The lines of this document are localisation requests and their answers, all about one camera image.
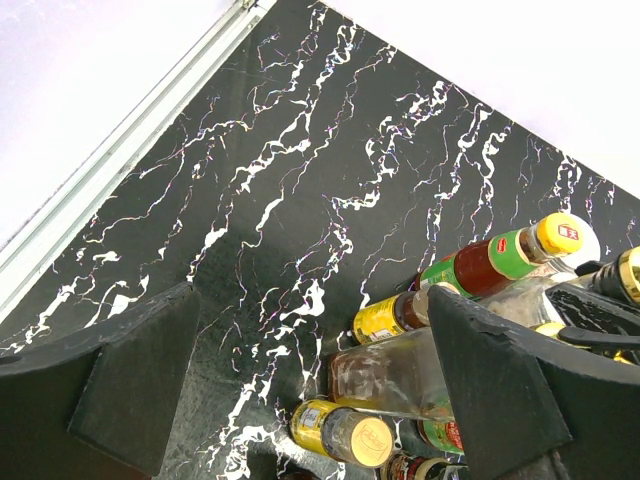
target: wall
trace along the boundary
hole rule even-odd
[[[631,3],[327,0],[635,196],[640,30]]]
[[[2,0],[0,248],[233,0]]]

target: marble surface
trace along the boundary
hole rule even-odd
[[[192,280],[202,318],[160,478],[270,480],[293,464],[374,478],[286,426],[326,393],[355,312],[553,211],[589,221],[612,258],[638,244],[638,206],[323,4],[280,0],[0,326],[0,348]]]

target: white lid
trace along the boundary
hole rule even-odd
[[[576,222],[578,222],[578,224],[580,225],[580,229],[582,230],[582,234],[584,235],[584,243],[582,245],[582,248],[576,253],[572,253],[571,255],[567,255],[566,257],[555,258],[550,263],[562,265],[569,270],[575,270],[580,265],[588,262],[589,260],[599,261],[601,252],[600,241],[598,240],[596,232],[594,232],[593,228],[591,228],[591,225],[589,225],[577,215],[570,215],[576,219]]]

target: bottle label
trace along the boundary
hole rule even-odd
[[[433,422],[424,420],[420,433],[425,440],[443,452],[463,454],[462,439],[456,422]]]
[[[413,455],[405,455],[403,453],[396,453],[389,459],[386,467],[384,468],[382,480],[416,480],[431,478],[429,476],[429,471],[436,465],[446,463],[447,461],[444,458],[428,459]]]
[[[291,419],[291,435],[302,448],[329,456],[322,444],[322,427],[327,416],[342,408],[324,400],[309,400],[301,404]]]
[[[533,272],[539,265],[529,262],[520,246],[520,230],[494,237],[489,242],[489,261],[493,268],[509,280],[518,280]]]
[[[456,287],[460,292],[460,295],[472,297],[473,295],[462,288],[462,285],[460,285],[460,282],[458,282],[458,279],[456,278],[456,273],[453,269],[453,262],[455,259],[456,253],[449,255],[448,257],[444,257],[438,263],[434,263],[422,272],[420,275],[420,288],[425,288],[427,285],[433,285],[439,282],[447,282]]]
[[[359,343],[377,342],[404,333],[394,315],[395,303],[399,296],[374,303],[358,312],[353,320],[353,333]]]

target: black marble countertop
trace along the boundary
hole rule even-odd
[[[326,393],[357,310],[558,210],[589,221],[612,258],[638,244],[638,206],[322,3],[280,0],[0,326],[0,348],[192,280],[200,330],[161,478],[271,480],[292,463],[373,478],[287,434],[288,412]]]

